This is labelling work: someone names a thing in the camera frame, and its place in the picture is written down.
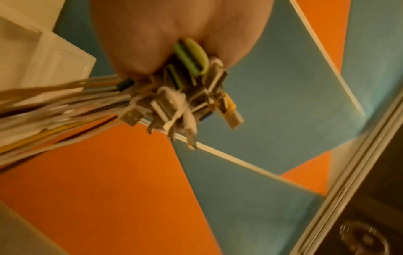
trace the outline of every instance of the human hand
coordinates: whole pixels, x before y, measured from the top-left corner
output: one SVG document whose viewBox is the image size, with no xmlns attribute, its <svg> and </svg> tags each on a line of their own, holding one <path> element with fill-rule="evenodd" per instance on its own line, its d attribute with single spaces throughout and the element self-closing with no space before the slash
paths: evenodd
<svg viewBox="0 0 403 255">
<path fill-rule="evenodd" d="M 121 76 L 152 74 L 181 38 L 228 68 L 263 32 L 274 0 L 91 0 L 101 43 Z"/>
</svg>

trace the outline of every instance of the white stripe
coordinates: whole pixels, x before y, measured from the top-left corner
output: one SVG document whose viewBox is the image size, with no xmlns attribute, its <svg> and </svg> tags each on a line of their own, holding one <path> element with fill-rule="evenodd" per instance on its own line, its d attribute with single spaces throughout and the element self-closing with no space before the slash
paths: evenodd
<svg viewBox="0 0 403 255">
<path fill-rule="evenodd" d="M 324 48 L 323 44 L 320 42 L 319 37 L 316 35 L 314 29 L 312 26 L 309 24 L 308 19 L 305 17 L 303 11 L 299 7 L 298 3 L 296 0 L 290 0 L 291 4 L 293 5 L 295 11 L 297 12 L 299 18 L 302 20 L 302 23 L 305 25 L 306 29 L 310 33 L 312 39 L 318 46 L 320 52 L 322 55 L 325 57 L 327 63 L 330 65 L 331 69 L 335 73 L 337 79 L 339 80 L 341 86 L 343 87 L 344 91 L 347 93 L 348 97 L 350 98 L 351 102 L 354 104 L 354 106 L 357 108 L 358 112 L 365 118 L 367 119 L 367 115 L 362 108 L 360 102 L 357 100 L 357 98 L 354 96 L 353 92 L 351 91 L 350 87 L 347 85 L 345 82 L 344 78 L 341 76 L 339 70 L 337 69 L 335 63 L 332 61 L 330 58 L 329 54 L 327 53 L 326 49 Z"/>
<path fill-rule="evenodd" d="M 150 125 L 150 121 L 148 121 L 146 119 L 141 119 L 141 121 L 139 121 L 139 123 L 143 124 L 145 126 Z M 168 134 L 166 131 L 163 131 L 163 130 L 161 130 L 160 132 L 164 133 L 164 134 Z M 181 135 L 181 134 L 176 133 L 175 138 L 178 139 L 179 141 L 186 142 L 186 137 Z M 288 179 L 286 179 L 286 178 L 284 178 L 284 177 L 282 177 L 282 176 L 280 176 L 278 174 L 275 174 L 275 173 L 269 172 L 267 170 L 264 170 L 264 169 L 262 169 L 262 168 L 260 168 L 258 166 L 252 165 L 252 164 L 250 164 L 248 162 L 245 162 L 245 161 L 243 161 L 243 160 L 241 160 L 239 158 L 235 158 L 235 157 L 233 157 L 233 156 L 231 156 L 231 155 L 229 155 L 227 153 L 224 153 L 222 151 L 219 151 L 219 150 L 216 150 L 214 148 L 211 148 L 210 146 L 204 145 L 204 144 L 202 144 L 200 142 L 197 142 L 197 147 L 199 149 L 201 149 L 201 150 L 204 150 L 204 151 L 209 152 L 209 153 L 211 153 L 213 155 L 216 155 L 216 156 L 218 156 L 220 158 L 223 158 L 223 159 L 226 159 L 228 161 L 231 161 L 231 162 L 233 162 L 233 163 L 235 163 L 237 165 L 243 166 L 243 167 L 245 167 L 245 168 L 247 168 L 249 170 L 257 172 L 257 173 L 259 173 L 261 175 L 264 175 L 266 177 L 272 178 L 272 179 L 277 180 L 277 181 L 281 181 L 281 182 L 286 183 L 288 185 L 291 185 L 293 187 L 297 187 L 297 188 L 300 188 L 300 189 L 303 189 L 303 190 L 313 192 L 313 191 L 311 191 L 310 189 L 308 189 L 307 187 L 305 187 L 303 185 L 300 185 L 300 184 L 298 184 L 296 182 L 290 181 L 290 180 L 288 180 Z"/>
</svg>

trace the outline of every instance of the orange triangle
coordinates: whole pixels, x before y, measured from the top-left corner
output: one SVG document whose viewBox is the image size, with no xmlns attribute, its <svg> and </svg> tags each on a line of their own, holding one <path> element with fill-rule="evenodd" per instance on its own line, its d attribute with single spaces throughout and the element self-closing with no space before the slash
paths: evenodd
<svg viewBox="0 0 403 255">
<path fill-rule="evenodd" d="M 331 151 L 325 152 L 281 176 L 306 188 L 326 195 Z"/>
</svg>

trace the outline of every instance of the orange shape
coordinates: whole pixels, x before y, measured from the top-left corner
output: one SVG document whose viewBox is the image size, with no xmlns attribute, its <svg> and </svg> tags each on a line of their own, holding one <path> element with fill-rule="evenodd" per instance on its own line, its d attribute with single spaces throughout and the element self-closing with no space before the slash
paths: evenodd
<svg viewBox="0 0 403 255">
<path fill-rule="evenodd" d="M 167 136 L 116 126 L 0 175 L 0 199 L 72 255 L 220 248 Z"/>
<path fill-rule="evenodd" d="M 331 152 L 325 152 L 281 176 L 316 193 L 326 195 Z"/>
<path fill-rule="evenodd" d="M 334 64 L 341 71 L 351 0 L 296 0 Z"/>
</svg>

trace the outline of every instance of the bundle of cables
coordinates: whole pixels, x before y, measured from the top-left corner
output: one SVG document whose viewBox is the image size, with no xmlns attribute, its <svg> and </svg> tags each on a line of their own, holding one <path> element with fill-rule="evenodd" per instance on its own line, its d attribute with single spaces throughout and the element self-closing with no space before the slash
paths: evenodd
<svg viewBox="0 0 403 255">
<path fill-rule="evenodd" d="M 149 133 L 164 130 L 174 140 L 176 132 L 184 132 L 188 147 L 196 149 L 196 126 L 216 109 L 231 128 L 243 122 L 222 88 L 226 76 L 218 58 L 208 58 L 187 38 L 175 45 L 167 65 L 143 79 L 106 76 L 0 92 L 0 166 L 7 165 L 0 171 L 92 137 L 119 121 L 134 126 L 143 117 L 152 119 Z M 100 123 L 52 143 L 95 121 Z"/>
</svg>

